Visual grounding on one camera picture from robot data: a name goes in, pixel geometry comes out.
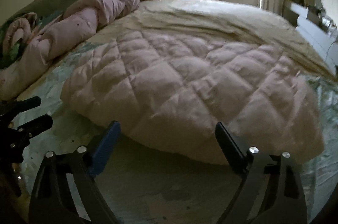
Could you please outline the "pink quilted jacket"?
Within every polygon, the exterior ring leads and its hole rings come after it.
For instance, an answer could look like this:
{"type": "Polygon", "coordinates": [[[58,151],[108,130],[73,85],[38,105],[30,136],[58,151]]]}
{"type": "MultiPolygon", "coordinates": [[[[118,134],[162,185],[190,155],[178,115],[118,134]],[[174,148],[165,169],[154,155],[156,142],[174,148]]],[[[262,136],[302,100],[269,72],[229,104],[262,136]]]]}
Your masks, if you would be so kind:
{"type": "Polygon", "coordinates": [[[129,31],[81,56],[61,99],[149,148],[224,164],[223,122],[261,151],[305,163],[324,150],[317,98],[282,50],[223,38],[129,31]]]}

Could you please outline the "green cartoon print blanket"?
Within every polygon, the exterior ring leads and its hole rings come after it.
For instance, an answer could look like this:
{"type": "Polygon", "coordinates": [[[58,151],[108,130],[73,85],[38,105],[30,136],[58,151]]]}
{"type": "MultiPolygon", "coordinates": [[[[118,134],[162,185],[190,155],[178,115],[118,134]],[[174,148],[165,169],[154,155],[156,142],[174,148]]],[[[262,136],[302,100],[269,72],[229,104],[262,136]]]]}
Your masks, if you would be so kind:
{"type": "MultiPolygon", "coordinates": [[[[102,132],[101,127],[72,111],[60,99],[64,81],[81,54],[93,47],[90,43],[80,45],[19,96],[21,100],[39,96],[42,103],[19,114],[15,125],[44,114],[51,115],[54,122],[23,153],[18,178],[22,189],[19,205],[24,214],[28,213],[30,194],[45,152],[72,152],[102,132]]],[[[300,169],[308,219],[312,220],[337,185],[337,83],[317,76],[308,76],[307,81],[318,97],[325,145],[318,157],[300,169]]],[[[216,223],[240,178],[226,166],[156,151],[122,136],[96,183],[120,223],[216,223]]]]}

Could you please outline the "rolled pink comforter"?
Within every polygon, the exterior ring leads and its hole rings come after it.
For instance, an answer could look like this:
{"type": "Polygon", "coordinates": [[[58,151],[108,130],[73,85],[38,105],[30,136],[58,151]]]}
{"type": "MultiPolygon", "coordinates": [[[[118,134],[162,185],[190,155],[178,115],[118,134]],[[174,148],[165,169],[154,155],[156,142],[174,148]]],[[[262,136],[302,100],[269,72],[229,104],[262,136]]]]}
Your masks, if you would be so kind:
{"type": "Polygon", "coordinates": [[[31,38],[23,54],[1,70],[1,99],[10,100],[40,78],[53,60],[98,30],[135,11],[140,0],[78,0],[37,35],[31,38]]]}

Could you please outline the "white low cabinet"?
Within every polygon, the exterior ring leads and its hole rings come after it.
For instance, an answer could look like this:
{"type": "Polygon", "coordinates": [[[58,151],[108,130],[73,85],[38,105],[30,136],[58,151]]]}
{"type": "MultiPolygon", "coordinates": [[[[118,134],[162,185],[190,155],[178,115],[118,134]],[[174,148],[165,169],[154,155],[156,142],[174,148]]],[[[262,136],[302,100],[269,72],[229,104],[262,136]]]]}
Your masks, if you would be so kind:
{"type": "Polygon", "coordinates": [[[321,27],[316,11],[303,0],[285,0],[282,17],[289,21],[337,76],[337,28],[332,32],[321,27]]]}

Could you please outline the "tan bed sheet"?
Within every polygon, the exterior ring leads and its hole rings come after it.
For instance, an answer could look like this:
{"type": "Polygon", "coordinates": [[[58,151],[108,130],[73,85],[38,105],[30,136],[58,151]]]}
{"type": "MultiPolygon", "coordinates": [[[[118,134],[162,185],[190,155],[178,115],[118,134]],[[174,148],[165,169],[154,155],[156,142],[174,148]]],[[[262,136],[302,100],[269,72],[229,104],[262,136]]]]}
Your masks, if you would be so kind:
{"type": "Polygon", "coordinates": [[[215,0],[151,0],[89,39],[106,43],[129,30],[158,30],[281,48],[307,72],[336,80],[335,72],[291,24],[273,12],[215,0]]]}

